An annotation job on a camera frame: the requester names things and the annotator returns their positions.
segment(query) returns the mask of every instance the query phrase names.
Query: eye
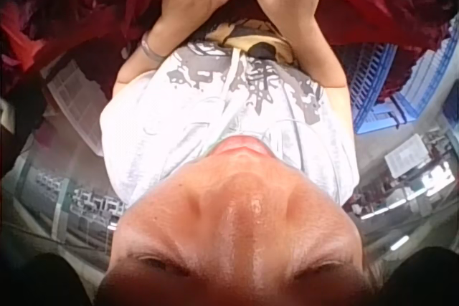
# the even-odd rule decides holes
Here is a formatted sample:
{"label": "eye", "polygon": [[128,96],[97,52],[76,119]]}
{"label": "eye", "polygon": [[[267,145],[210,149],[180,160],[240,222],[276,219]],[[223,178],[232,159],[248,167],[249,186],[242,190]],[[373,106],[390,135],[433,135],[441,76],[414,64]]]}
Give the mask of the eye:
{"label": "eye", "polygon": [[308,269],[299,272],[295,275],[295,279],[303,279],[304,277],[310,277],[317,274],[326,274],[329,272],[335,272],[344,266],[343,263],[339,262],[329,262],[321,264],[318,267],[309,267]]}
{"label": "eye", "polygon": [[142,264],[148,266],[151,269],[161,270],[169,274],[174,274],[178,276],[189,276],[189,271],[187,269],[184,269],[183,267],[180,267],[171,262],[164,262],[159,259],[148,257],[140,258],[139,261],[141,261]]}

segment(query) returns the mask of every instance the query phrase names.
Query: sign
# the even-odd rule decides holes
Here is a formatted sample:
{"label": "sign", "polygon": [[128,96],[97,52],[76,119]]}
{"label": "sign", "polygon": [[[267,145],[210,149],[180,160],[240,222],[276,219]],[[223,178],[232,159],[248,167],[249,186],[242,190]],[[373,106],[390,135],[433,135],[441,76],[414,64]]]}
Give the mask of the sign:
{"label": "sign", "polygon": [[412,168],[430,160],[430,156],[419,134],[414,134],[387,154],[384,159],[389,166],[392,177],[398,178]]}

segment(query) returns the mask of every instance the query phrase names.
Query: bracelet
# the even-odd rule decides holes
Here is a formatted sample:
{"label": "bracelet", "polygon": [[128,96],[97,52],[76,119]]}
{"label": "bracelet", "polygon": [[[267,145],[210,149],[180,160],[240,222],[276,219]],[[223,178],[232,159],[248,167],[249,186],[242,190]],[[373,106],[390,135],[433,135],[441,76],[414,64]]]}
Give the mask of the bracelet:
{"label": "bracelet", "polygon": [[166,57],[162,57],[161,55],[158,55],[153,50],[151,50],[150,46],[148,45],[147,38],[148,38],[148,32],[145,32],[141,40],[141,47],[142,47],[143,52],[145,53],[147,57],[152,59],[154,62],[158,62],[159,64],[161,64],[166,59]]}

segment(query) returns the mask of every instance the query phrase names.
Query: blue rack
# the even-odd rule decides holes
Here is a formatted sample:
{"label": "blue rack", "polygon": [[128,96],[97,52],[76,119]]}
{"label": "blue rack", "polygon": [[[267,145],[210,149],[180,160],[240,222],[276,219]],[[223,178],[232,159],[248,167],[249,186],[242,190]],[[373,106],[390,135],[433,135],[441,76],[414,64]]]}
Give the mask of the blue rack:
{"label": "blue rack", "polygon": [[451,21],[450,38],[442,42],[441,48],[436,52],[427,51],[419,59],[408,83],[400,92],[394,94],[395,102],[386,100],[385,103],[378,105],[373,102],[369,110],[357,114],[360,121],[357,122],[354,118],[356,133],[368,133],[417,120],[445,74],[458,43],[458,36],[459,16]]}
{"label": "blue rack", "polygon": [[355,44],[336,48],[346,75],[351,79],[351,109],[358,133],[373,108],[397,52],[393,44]]}

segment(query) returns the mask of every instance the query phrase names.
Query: lips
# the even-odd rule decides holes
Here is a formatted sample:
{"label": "lips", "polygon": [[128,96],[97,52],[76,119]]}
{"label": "lips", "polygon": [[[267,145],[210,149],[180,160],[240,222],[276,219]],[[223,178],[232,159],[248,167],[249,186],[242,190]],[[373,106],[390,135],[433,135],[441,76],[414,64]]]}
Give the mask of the lips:
{"label": "lips", "polygon": [[240,150],[246,150],[250,153],[257,153],[263,156],[273,157],[273,152],[257,138],[247,135],[236,135],[223,140],[211,151],[209,156],[223,153],[236,153]]}

